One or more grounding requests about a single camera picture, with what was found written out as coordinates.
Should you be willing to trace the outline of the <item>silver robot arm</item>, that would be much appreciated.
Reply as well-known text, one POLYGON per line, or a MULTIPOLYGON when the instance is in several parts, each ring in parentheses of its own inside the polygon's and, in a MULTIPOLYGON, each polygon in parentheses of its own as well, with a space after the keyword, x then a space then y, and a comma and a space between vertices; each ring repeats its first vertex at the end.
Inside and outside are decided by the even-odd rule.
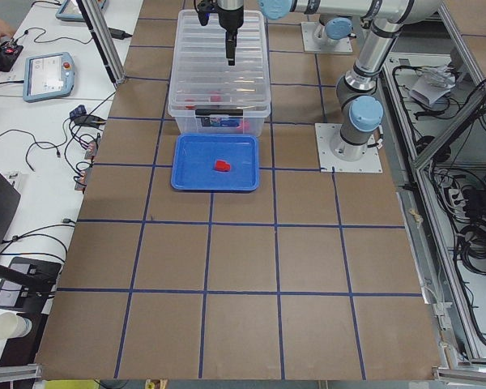
POLYGON ((372 96, 377 76, 402 27, 432 15, 440 1, 260 1, 260 11, 270 19, 292 13, 359 16, 370 22, 358 58, 337 83, 343 124, 330 140, 330 150, 340 160, 358 161, 368 141, 382 123, 382 104, 372 96))
POLYGON ((347 16, 321 14, 313 38, 321 45, 336 45, 352 33, 352 19, 347 16))

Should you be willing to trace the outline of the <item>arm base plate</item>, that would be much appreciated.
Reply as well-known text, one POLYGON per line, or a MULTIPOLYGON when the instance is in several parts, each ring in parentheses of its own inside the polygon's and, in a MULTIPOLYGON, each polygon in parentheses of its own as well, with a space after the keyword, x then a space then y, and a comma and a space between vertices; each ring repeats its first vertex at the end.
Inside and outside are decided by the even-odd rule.
POLYGON ((379 149, 373 132, 368 142, 353 146, 340 134, 339 123, 316 123, 320 170, 328 173, 382 173, 379 149))
POLYGON ((302 22, 301 33, 306 53, 350 55, 353 51, 349 37, 346 36, 339 40, 331 39, 319 22, 302 22))

